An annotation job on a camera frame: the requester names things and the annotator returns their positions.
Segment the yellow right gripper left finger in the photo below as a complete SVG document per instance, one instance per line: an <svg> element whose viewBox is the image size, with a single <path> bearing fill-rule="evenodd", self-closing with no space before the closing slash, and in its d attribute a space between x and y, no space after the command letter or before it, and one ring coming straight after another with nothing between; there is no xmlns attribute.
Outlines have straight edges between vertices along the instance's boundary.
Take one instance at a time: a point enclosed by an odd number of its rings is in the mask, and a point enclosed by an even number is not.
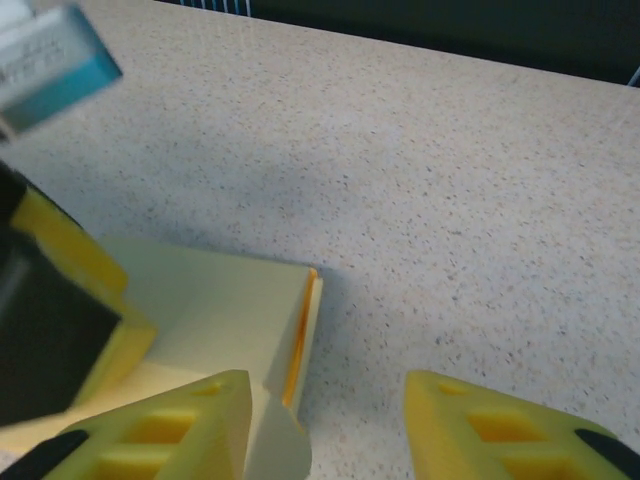
<svg viewBox="0 0 640 480"><path fill-rule="evenodd" d="M12 479L240 479L251 424L244 370L76 422L9 467Z"/></svg>

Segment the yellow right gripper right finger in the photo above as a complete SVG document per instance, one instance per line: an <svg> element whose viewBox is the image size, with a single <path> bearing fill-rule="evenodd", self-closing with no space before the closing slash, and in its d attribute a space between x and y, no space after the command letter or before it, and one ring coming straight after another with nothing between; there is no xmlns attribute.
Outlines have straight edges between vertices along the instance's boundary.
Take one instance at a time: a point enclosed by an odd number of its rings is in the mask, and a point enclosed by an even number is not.
<svg viewBox="0 0 640 480"><path fill-rule="evenodd" d="M418 479L632 479L635 452L582 417L427 370L405 377Z"/></svg>

